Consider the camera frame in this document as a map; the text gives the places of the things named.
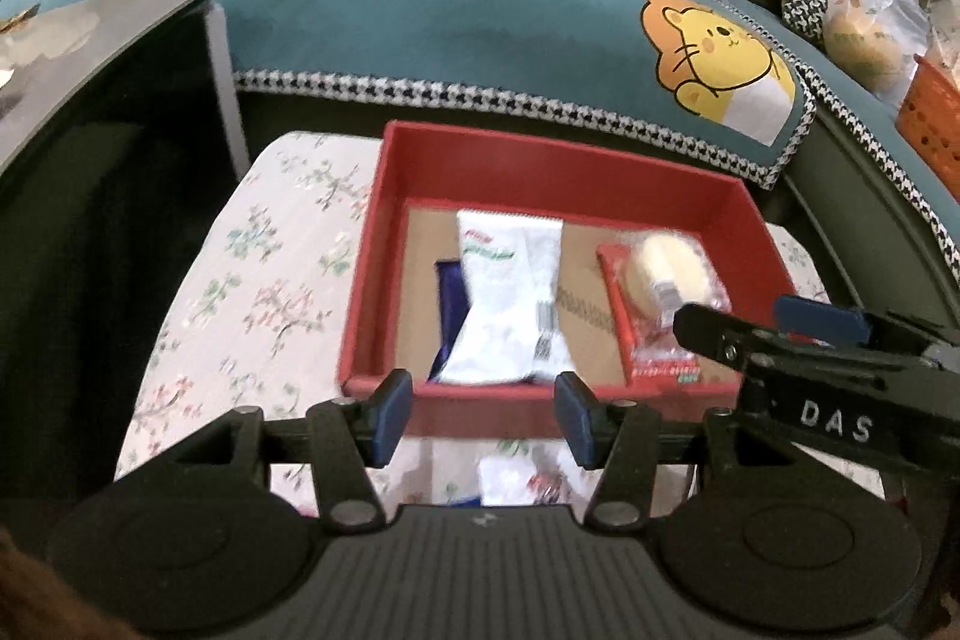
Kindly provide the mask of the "purple blue snack packet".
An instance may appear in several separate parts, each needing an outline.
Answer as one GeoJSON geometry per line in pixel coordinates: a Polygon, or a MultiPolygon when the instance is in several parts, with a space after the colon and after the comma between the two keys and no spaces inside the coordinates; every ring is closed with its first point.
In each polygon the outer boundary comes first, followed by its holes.
{"type": "Polygon", "coordinates": [[[460,260],[438,260],[434,271],[438,280],[439,347],[431,364],[429,381],[439,380],[470,310],[460,260]]]}

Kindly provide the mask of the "dark side table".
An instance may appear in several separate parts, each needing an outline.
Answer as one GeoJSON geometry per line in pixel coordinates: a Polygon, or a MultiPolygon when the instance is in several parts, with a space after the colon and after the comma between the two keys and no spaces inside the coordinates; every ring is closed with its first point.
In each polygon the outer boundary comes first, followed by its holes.
{"type": "Polygon", "coordinates": [[[85,0],[2,41],[2,497],[110,481],[172,292],[249,166],[218,0],[85,0]]]}

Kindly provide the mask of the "red spicy strip packet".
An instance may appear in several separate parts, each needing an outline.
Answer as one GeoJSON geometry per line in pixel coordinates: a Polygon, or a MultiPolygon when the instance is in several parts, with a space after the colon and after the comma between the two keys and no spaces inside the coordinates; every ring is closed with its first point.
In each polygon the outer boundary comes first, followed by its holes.
{"type": "Polygon", "coordinates": [[[628,248],[622,244],[601,244],[596,250],[613,319],[613,333],[619,345],[628,388],[672,388],[701,380],[700,363],[683,351],[675,339],[648,317],[625,291],[623,268],[628,248]]]}

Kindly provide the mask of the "plastic bag with fruit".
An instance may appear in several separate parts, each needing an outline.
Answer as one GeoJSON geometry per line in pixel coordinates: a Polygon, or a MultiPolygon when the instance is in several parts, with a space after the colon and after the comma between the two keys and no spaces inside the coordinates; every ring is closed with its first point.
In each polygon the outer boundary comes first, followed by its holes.
{"type": "Polygon", "coordinates": [[[844,73],[890,106],[907,96],[928,52],[929,19],[919,0],[827,0],[823,44],[844,73]]]}

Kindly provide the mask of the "white duck snack pouch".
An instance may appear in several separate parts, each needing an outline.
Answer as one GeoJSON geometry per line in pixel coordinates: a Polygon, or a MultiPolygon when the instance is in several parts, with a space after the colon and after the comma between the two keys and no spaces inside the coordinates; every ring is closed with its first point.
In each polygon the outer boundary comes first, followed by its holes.
{"type": "Polygon", "coordinates": [[[555,453],[483,456],[477,464],[483,507],[530,507],[569,502],[569,486],[555,453]]]}

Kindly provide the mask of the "white green snack pack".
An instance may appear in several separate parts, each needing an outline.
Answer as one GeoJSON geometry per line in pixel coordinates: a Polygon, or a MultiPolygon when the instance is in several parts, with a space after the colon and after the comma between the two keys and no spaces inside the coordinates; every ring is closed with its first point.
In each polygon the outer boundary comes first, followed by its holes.
{"type": "Polygon", "coordinates": [[[460,209],[457,229],[470,310],[439,383],[551,383],[571,372],[556,308],[562,221],[460,209]]]}

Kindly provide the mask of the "teal houndstooth right cover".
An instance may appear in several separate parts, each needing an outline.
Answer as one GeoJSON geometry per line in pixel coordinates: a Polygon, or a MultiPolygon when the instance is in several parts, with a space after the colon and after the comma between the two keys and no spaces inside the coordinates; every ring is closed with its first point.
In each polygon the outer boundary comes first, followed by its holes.
{"type": "Polygon", "coordinates": [[[924,221],[958,280],[958,205],[895,128],[895,112],[773,13],[748,0],[711,0],[755,31],[799,73],[814,99],[866,152],[885,181],[924,221]]]}

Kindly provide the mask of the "floral tablecloth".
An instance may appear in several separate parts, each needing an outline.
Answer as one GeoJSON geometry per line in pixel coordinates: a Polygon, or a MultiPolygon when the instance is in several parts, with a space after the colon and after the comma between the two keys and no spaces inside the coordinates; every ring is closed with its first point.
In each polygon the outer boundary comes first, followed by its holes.
{"type": "MultiPolygon", "coordinates": [[[[353,271],[381,143],[293,131],[270,143],[213,221],[149,354],[116,473],[229,409],[299,417],[338,393],[353,271]]],[[[597,484],[561,440],[407,437],[370,478],[382,507],[482,505],[483,456],[555,453],[582,512],[597,484]]]]}

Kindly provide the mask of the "orange plastic basket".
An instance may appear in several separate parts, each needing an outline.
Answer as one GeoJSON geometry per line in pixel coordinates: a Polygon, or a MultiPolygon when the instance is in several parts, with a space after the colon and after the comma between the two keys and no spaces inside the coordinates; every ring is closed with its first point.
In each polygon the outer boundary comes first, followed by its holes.
{"type": "Polygon", "coordinates": [[[896,130],[918,152],[955,200],[960,198],[960,94],[955,83],[921,55],[896,117],[896,130]]]}

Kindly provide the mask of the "clear round bun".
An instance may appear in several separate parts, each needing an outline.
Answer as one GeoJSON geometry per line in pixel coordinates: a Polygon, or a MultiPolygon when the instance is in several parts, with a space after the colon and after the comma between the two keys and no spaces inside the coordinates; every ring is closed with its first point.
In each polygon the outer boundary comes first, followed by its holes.
{"type": "Polygon", "coordinates": [[[731,310],[727,289],[697,237],[678,230],[643,230],[626,242],[620,273],[625,296],[656,330],[672,328],[686,304],[731,310]]]}

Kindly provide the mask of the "teal lion sofa cover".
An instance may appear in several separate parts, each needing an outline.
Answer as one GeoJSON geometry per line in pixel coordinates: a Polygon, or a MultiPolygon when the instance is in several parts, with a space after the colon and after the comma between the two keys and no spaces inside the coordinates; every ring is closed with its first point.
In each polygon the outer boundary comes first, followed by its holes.
{"type": "Polygon", "coordinates": [[[242,91],[573,125],[762,187],[817,108],[784,49],[724,0],[218,2],[242,91]]]}

